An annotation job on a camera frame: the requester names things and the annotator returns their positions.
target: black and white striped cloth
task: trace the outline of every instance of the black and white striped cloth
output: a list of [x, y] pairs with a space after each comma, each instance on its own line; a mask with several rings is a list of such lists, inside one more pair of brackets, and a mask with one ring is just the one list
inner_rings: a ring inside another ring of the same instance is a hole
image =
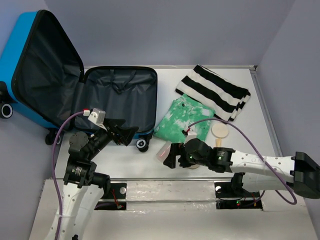
[[195, 66], [175, 91], [214, 109], [215, 116], [225, 121], [235, 120], [251, 96], [248, 89], [228, 82], [201, 65]]

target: gray wall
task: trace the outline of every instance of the gray wall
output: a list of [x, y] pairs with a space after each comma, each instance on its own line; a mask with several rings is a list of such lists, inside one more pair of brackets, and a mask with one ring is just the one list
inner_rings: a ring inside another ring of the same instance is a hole
[[[0, 0], [0, 54], [20, 13], [46, 9], [43, 0]], [[0, 235], [27, 240], [36, 215], [43, 180], [50, 176], [47, 131], [14, 113], [0, 119]]]
[[[257, 70], [283, 154], [306, 152], [318, 164], [319, 26], [320, 1], [296, 0]], [[307, 200], [307, 204], [315, 229], [320, 230], [320, 202]]]
[[85, 66], [257, 65], [294, 0], [45, 0]]

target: suitcase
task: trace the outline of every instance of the suitcase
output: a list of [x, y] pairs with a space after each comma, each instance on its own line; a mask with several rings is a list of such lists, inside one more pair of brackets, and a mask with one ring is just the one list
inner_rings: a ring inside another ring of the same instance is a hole
[[[148, 150], [156, 123], [158, 77], [142, 66], [98, 66], [83, 62], [56, 17], [47, 10], [20, 15], [0, 58], [1, 118], [14, 111], [49, 129], [52, 144], [73, 113], [99, 108], [106, 118], [137, 126], [141, 152]], [[65, 131], [92, 133], [97, 126], [76, 117]]]

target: open suitcase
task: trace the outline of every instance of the open suitcase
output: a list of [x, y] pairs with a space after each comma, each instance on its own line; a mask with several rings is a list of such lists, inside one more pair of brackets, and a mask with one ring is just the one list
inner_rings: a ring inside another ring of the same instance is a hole
[[[76, 49], [47, 10], [20, 15], [0, 59], [1, 118], [17, 111], [50, 130], [73, 113], [99, 108], [106, 118], [137, 126], [140, 151], [148, 150], [156, 122], [158, 78], [140, 66], [98, 66], [85, 72]], [[97, 126], [76, 117], [64, 130], [94, 132]]]

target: green cloth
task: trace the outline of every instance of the green cloth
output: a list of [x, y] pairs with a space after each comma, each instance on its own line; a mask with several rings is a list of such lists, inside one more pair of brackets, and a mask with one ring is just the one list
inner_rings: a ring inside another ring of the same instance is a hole
[[[172, 143], [184, 143], [186, 137], [182, 130], [198, 120], [212, 118], [214, 114], [213, 109], [183, 94], [172, 102], [168, 112], [155, 128], [154, 136]], [[204, 121], [191, 128], [197, 133], [198, 139], [205, 141], [210, 124], [211, 121]]]

